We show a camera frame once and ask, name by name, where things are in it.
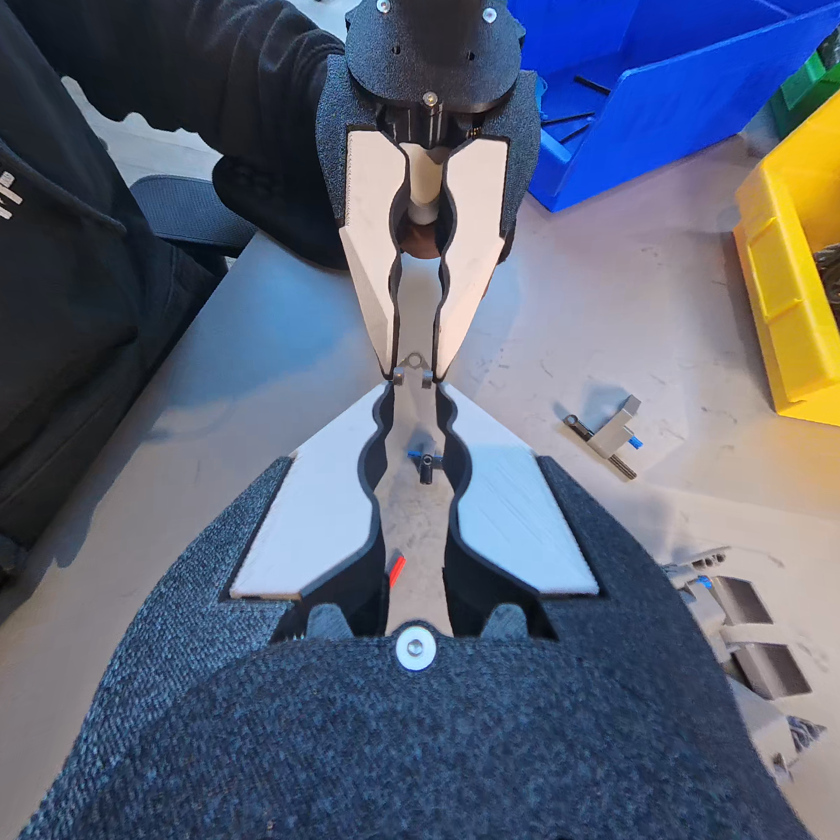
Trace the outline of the grey beam with black axle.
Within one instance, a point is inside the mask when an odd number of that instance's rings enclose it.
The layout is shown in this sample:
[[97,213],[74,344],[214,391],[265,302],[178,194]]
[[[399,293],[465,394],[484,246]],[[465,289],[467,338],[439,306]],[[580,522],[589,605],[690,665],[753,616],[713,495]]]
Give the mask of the grey beam with black axle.
[[635,480],[637,473],[618,457],[617,452],[624,445],[631,445],[635,449],[643,446],[627,425],[629,421],[635,418],[640,406],[640,399],[635,395],[629,395],[617,412],[597,432],[592,432],[573,414],[569,414],[563,419],[563,425],[569,428],[599,458],[613,466],[625,479]]

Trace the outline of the blue storage bin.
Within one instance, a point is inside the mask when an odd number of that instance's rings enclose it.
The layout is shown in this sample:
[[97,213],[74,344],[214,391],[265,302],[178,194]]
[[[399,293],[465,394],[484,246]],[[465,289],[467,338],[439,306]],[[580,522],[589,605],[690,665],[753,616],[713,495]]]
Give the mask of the blue storage bin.
[[828,1],[509,2],[546,84],[529,190],[558,212],[739,133],[838,25]]

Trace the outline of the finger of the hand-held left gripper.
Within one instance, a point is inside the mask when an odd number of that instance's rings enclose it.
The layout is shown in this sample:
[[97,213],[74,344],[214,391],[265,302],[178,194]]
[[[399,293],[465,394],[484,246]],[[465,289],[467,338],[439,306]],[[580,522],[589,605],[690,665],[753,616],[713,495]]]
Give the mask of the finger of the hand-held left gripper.
[[444,166],[453,225],[440,263],[444,297],[434,342],[439,382],[465,340],[505,243],[501,213],[507,163],[506,141],[476,139],[458,147]]
[[396,223],[408,192],[406,154],[383,133],[354,129],[347,138],[340,237],[371,343],[386,380],[396,366],[395,289],[402,274]]

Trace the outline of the person's left forearm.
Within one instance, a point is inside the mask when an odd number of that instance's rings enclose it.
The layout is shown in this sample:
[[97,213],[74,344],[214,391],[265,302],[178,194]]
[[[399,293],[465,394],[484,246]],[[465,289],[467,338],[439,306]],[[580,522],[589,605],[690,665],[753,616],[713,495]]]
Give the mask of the person's left forearm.
[[198,134],[220,200],[298,256],[346,270],[316,149],[343,44],[289,2],[7,2],[59,77],[104,117]]

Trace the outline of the grey desk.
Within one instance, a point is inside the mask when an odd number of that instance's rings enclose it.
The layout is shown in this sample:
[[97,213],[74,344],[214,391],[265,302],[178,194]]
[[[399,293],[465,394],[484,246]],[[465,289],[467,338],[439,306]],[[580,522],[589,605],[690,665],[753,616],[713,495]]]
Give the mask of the grey desk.
[[[784,792],[838,838],[838,428],[770,404],[732,238],[754,151],[736,136],[557,214],[528,198],[449,376],[658,562],[729,546],[812,685],[782,706],[828,730]],[[242,257],[2,594],[2,838],[170,565],[380,381],[347,276],[262,237]],[[617,454],[634,480],[563,423],[597,432],[630,395],[643,446]]]

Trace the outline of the yellow storage bin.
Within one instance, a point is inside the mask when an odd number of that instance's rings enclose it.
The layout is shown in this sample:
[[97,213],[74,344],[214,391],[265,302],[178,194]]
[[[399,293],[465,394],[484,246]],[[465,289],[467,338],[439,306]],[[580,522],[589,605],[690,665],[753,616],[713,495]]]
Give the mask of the yellow storage bin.
[[839,94],[736,192],[733,230],[774,410],[839,425],[839,335],[814,253],[839,238]]

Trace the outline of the blue-grey cloth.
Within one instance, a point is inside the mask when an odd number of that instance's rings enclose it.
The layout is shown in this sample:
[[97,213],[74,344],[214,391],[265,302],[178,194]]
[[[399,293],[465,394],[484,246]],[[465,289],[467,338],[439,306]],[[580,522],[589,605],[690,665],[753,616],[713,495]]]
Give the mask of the blue-grey cloth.
[[210,181],[147,175],[130,186],[152,232],[200,256],[237,258],[257,227],[226,207]]

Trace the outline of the grey angular connector piece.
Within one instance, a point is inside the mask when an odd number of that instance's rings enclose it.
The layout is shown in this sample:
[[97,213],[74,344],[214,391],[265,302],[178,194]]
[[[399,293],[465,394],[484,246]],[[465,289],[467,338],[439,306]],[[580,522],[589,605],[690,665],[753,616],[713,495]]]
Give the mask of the grey angular connector piece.
[[405,383],[406,370],[420,371],[422,374],[422,388],[430,390],[434,385],[434,372],[419,351],[413,351],[403,357],[393,369],[392,383],[394,387]]

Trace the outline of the green storage bin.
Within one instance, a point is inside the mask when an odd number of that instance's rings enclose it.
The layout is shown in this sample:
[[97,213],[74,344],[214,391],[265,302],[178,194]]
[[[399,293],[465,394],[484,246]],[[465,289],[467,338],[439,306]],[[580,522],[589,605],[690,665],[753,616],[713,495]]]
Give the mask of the green storage bin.
[[779,138],[784,139],[839,89],[838,64],[826,68],[818,52],[789,77],[770,99]]

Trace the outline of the grey twin engine toy assembly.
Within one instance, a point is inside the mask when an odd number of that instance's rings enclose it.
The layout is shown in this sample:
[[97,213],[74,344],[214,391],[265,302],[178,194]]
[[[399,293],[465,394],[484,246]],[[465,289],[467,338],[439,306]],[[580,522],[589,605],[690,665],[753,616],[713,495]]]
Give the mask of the grey twin engine toy assembly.
[[707,640],[764,768],[783,786],[826,727],[780,705],[810,695],[812,685],[755,584],[721,572],[729,551],[710,549],[658,567]]

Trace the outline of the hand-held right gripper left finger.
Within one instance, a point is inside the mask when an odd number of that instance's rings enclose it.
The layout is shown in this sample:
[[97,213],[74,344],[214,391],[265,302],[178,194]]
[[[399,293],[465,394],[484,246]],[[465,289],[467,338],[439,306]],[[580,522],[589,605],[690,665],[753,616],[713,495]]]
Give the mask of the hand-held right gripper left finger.
[[374,489],[394,387],[382,382],[300,445],[229,588],[233,599],[367,601],[385,547]]

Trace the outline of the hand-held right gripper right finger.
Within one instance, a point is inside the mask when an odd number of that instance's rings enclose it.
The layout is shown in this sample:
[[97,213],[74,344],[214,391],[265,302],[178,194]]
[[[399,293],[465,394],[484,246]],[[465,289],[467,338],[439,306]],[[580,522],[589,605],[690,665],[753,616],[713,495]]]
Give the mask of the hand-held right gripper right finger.
[[530,594],[598,595],[533,449],[446,382],[438,385],[438,423],[457,545]]

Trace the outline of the black connector with blue pins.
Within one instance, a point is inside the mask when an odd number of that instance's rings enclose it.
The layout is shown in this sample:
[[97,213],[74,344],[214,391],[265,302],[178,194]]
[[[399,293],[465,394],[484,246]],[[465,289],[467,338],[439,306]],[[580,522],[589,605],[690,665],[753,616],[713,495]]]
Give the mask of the black connector with blue pins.
[[416,430],[410,438],[406,456],[414,465],[421,485],[432,486],[436,472],[443,468],[443,451],[431,434]]

